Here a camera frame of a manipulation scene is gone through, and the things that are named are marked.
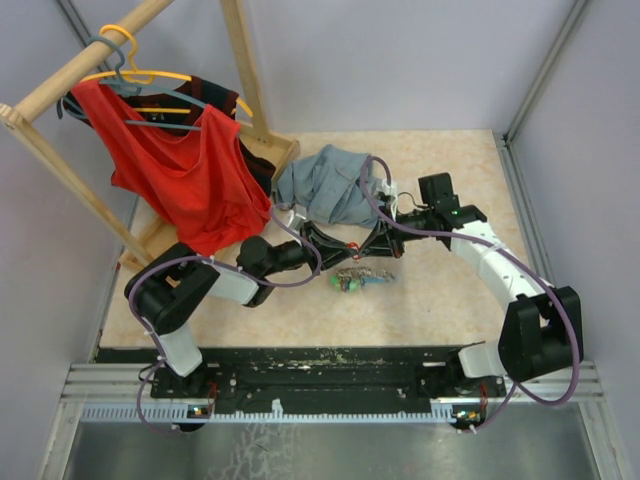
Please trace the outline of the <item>red key tag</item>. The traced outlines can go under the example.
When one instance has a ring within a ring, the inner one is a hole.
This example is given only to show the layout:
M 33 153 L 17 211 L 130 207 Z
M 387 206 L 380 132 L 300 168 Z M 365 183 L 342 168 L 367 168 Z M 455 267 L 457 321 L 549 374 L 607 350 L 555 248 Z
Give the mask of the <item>red key tag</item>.
M 352 259 L 353 260 L 359 260 L 361 258 L 361 256 L 360 256 L 360 248 L 359 248 L 359 245 L 357 243 L 350 242 L 350 243 L 347 244 L 347 247 L 353 253 L 353 255 L 352 255 Z

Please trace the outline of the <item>bunch of keys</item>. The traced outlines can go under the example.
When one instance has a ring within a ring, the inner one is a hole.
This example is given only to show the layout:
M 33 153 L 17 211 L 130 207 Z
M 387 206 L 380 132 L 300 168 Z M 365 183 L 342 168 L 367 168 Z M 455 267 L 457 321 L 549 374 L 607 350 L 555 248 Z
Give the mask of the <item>bunch of keys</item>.
M 391 272 L 369 267 L 341 268 L 331 276 L 331 285 L 340 292 L 351 293 L 369 285 L 393 283 L 396 277 Z

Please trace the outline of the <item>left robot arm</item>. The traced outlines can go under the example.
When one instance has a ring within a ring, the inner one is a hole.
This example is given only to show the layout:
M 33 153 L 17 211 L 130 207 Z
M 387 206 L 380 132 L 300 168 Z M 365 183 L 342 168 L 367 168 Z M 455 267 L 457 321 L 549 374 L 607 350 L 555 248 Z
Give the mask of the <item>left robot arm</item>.
M 184 243 L 174 244 L 124 290 L 131 312 L 158 349 L 162 366 L 153 375 L 158 387 L 174 397 L 196 397 L 208 388 L 203 354 L 187 325 L 207 296 L 255 307 L 278 287 L 267 281 L 268 276 L 308 266 L 315 277 L 332 261 L 348 259 L 357 251 L 310 222 L 280 245 L 260 236 L 244 240 L 234 267 L 198 255 Z

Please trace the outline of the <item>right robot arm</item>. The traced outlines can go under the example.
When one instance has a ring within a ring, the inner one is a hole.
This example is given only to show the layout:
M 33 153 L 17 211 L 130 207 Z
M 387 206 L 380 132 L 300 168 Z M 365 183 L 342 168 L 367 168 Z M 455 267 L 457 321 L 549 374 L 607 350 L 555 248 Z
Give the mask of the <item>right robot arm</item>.
M 406 215 L 396 212 L 397 189 L 387 179 L 363 195 L 380 219 L 401 238 L 436 238 L 466 262 L 504 311 L 498 339 L 460 348 L 450 360 L 448 387 L 470 395 L 482 377 L 506 376 L 517 387 L 568 368 L 567 390 L 551 400 L 561 405 L 576 390 L 583 359 L 580 299 L 570 287 L 555 288 L 504 246 L 486 216 L 474 205 L 463 206 L 451 177 L 441 173 L 419 180 L 426 206 Z

